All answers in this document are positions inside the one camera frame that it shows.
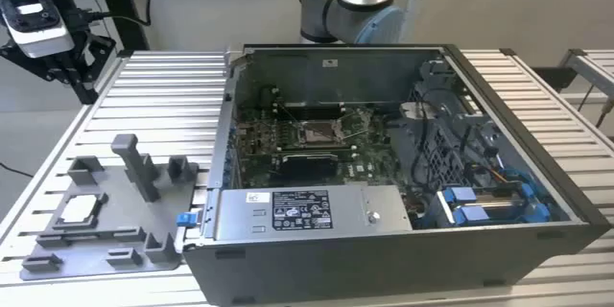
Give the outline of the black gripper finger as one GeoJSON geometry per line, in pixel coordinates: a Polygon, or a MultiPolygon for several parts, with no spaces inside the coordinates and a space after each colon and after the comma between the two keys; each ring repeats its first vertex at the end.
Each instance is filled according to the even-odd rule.
{"type": "Polygon", "coordinates": [[[29,58],[17,45],[8,42],[1,46],[1,57],[43,80],[65,83],[65,75],[55,55],[29,58]]]}
{"type": "Polygon", "coordinates": [[[91,105],[99,96],[95,83],[115,50],[116,42],[109,37],[99,36],[92,32],[75,32],[73,43],[75,47],[69,51],[71,86],[80,103],[91,105]]]}

